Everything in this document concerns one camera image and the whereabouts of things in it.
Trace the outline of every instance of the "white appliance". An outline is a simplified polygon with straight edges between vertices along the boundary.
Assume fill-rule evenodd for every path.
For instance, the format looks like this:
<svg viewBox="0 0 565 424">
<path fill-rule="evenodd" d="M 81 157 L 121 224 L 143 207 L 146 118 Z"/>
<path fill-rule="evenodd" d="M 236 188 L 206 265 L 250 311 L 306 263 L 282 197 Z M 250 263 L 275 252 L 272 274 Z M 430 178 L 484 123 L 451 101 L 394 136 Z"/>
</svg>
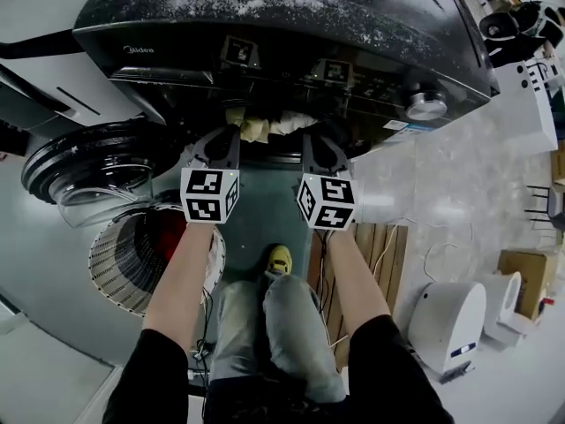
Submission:
<svg viewBox="0 0 565 424">
<path fill-rule="evenodd" d="M 516 347 L 534 328 L 530 319 L 515 313 L 522 278 L 513 275 L 488 275 L 479 279 L 486 289 L 485 333 L 500 343 Z"/>
<path fill-rule="evenodd" d="M 496 69 L 501 94 L 493 102 L 502 110 L 496 121 L 505 145 L 521 155 L 557 149 L 554 117 L 537 66 L 513 63 Z"/>
<path fill-rule="evenodd" d="M 34 40 L 71 30 L 86 2 L 0 0 L 0 43 Z M 45 40 L 37 40 L 38 51 L 41 51 L 42 42 Z M 0 55 L 0 65 L 65 104 L 70 109 L 58 113 L 79 124 L 125 121 L 140 113 L 84 52 L 22 59 L 3 59 Z M 14 87 L 7 80 L 0 80 Z"/>
<path fill-rule="evenodd" d="M 557 57 L 532 58 L 526 61 L 528 68 L 537 68 L 541 79 L 546 85 L 547 91 L 551 96 L 565 86 L 565 74 L 561 61 Z"/>
<path fill-rule="evenodd" d="M 474 359 L 485 311 L 483 284 L 430 284 L 418 299 L 408 339 L 422 361 L 443 375 Z"/>
</svg>

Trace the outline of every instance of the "yellow shoe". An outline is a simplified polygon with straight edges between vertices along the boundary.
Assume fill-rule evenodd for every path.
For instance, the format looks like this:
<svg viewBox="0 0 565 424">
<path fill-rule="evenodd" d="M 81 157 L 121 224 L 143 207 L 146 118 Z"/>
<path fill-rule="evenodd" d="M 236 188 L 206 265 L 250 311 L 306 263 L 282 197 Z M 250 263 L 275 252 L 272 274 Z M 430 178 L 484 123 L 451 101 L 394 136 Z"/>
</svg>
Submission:
<svg viewBox="0 0 565 424">
<path fill-rule="evenodd" d="M 279 245 L 273 248 L 268 257 L 267 269 L 269 272 L 290 275 L 292 271 L 292 256 L 290 256 L 290 251 L 286 246 Z"/>
</svg>

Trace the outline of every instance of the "cable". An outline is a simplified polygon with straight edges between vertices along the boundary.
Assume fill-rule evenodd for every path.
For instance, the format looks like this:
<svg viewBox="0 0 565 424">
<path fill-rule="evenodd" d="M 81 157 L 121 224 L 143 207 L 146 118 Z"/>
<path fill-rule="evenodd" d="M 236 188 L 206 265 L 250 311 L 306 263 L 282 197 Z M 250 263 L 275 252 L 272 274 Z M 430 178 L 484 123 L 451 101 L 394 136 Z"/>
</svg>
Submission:
<svg viewBox="0 0 565 424">
<path fill-rule="evenodd" d="M 320 238 L 320 242 L 321 242 L 320 270 L 318 272 L 318 283 L 316 284 L 316 293 L 320 294 L 318 312 L 320 313 L 321 320 L 324 323 L 324 329 L 326 329 L 326 337 L 328 338 L 328 344 L 330 344 L 331 340 L 329 338 L 328 324 L 326 323 L 326 316 L 324 315 L 324 308 L 326 307 L 326 304 L 328 303 L 328 297 L 329 297 L 329 282 L 325 278 L 324 273 L 325 273 L 325 267 L 326 267 L 325 266 L 326 253 L 328 252 L 328 240 L 331 237 L 331 235 L 333 234 L 333 232 L 332 231 L 326 231 L 326 234 L 322 236 L 322 234 L 318 230 L 315 230 L 315 231 L 316 231 L 316 234 L 318 235 L 318 237 Z M 324 285 L 326 286 L 326 293 L 325 294 L 324 294 Z"/>
<path fill-rule="evenodd" d="M 202 287 L 202 292 L 204 293 L 204 331 L 202 332 L 202 338 L 196 342 L 196 354 L 194 358 L 196 359 L 196 366 L 200 368 L 200 362 L 202 361 L 202 365 L 204 367 L 202 372 L 202 378 L 204 380 L 204 390 L 207 393 L 209 387 L 209 375 L 208 375 L 208 367 L 206 364 L 206 356 L 204 355 L 204 350 L 206 349 L 206 334 L 208 332 L 208 324 L 210 323 L 210 319 L 212 317 L 212 310 L 214 309 L 214 299 L 210 295 L 210 292 L 206 289 L 206 287 Z M 204 419 L 204 410 L 206 407 L 206 396 L 202 401 L 202 419 Z"/>
<path fill-rule="evenodd" d="M 341 339 L 338 339 L 337 341 L 335 341 L 333 344 L 331 344 L 329 346 L 330 349 L 333 349 L 336 345 L 338 345 L 339 343 L 341 343 L 342 341 L 345 341 L 345 339 L 347 339 L 349 337 L 349 335 L 345 335 L 344 337 L 342 337 Z"/>
<path fill-rule="evenodd" d="M 380 260 L 384 257 L 385 253 L 387 252 L 388 247 L 390 246 L 390 243 L 392 242 L 392 238 L 393 238 L 393 236 L 395 235 L 396 228 L 398 228 L 398 225 L 399 225 L 399 223 L 397 223 L 397 224 L 395 225 L 395 227 L 392 229 L 392 231 L 390 232 L 390 238 L 388 239 L 388 243 L 387 243 L 387 245 L 385 246 L 384 251 L 380 254 L 379 259 L 377 259 L 377 261 L 376 261 L 375 264 L 374 264 L 374 267 L 373 267 L 373 278 L 375 278 L 375 275 L 377 274 L 377 266 L 379 265 Z"/>
<path fill-rule="evenodd" d="M 420 222 L 417 222 L 416 220 L 412 220 L 411 218 L 408 218 L 408 217 L 402 218 L 402 220 L 407 220 L 407 221 L 413 222 L 417 225 L 425 224 L 426 226 L 430 226 L 431 228 L 452 228 L 454 226 L 457 226 L 458 224 L 468 224 L 469 227 L 471 228 L 471 239 L 469 240 L 469 249 L 471 250 L 471 248 L 472 248 L 472 243 L 473 243 L 473 239 L 474 239 L 474 230 L 473 230 L 473 224 L 471 222 L 462 222 L 462 223 L 456 223 L 456 224 L 430 224 L 430 223 L 420 223 Z M 432 252 L 432 250 L 435 247 L 442 248 L 443 246 L 452 246 L 454 248 L 461 248 L 459 245 L 452 244 L 451 242 L 445 242 L 443 244 L 435 244 L 435 245 L 432 245 L 432 246 L 429 247 L 429 249 L 426 252 L 426 256 L 424 256 L 424 273 L 426 274 L 427 277 L 429 277 L 435 283 L 437 283 L 438 281 L 430 274 L 430 272 L 427 271 L 427 268 L 426 268 L 427 259 L 428 259 L 430 253 Z"/>
</svg>

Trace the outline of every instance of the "midea logo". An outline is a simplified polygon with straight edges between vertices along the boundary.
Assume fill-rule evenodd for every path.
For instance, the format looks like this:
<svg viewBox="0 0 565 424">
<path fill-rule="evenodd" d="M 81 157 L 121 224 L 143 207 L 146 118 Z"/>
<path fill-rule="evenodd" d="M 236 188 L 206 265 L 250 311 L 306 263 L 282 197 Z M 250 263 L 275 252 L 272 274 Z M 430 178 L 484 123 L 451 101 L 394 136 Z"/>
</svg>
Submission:
<svg viewBox="0 0 565 424">
<path fill-rule="evenodd" d="M 143 47 L 124 46 L 125 53 L 155 53 L 153 49 L 145 49 Z"/>
</svg>

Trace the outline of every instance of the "white marker cube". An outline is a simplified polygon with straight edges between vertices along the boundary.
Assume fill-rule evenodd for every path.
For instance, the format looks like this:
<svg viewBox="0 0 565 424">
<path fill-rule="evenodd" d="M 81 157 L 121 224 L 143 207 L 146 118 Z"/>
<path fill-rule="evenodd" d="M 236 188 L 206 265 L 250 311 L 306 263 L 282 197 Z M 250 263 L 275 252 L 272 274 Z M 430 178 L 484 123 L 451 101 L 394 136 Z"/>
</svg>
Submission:
<svg viewBox="0 0 565 424">
<path fill-rule="evenodd" d="M 345 231 L 353 220 L 357 194 L 356 180 L 305 174 L 297 201 L 311 228 Z"/>
<path fill-rule="evenodd" d="M 239 199 L 239 170 L 183 168 L 180 198 L 187 222 L 226 223 Z"/>
</svg>

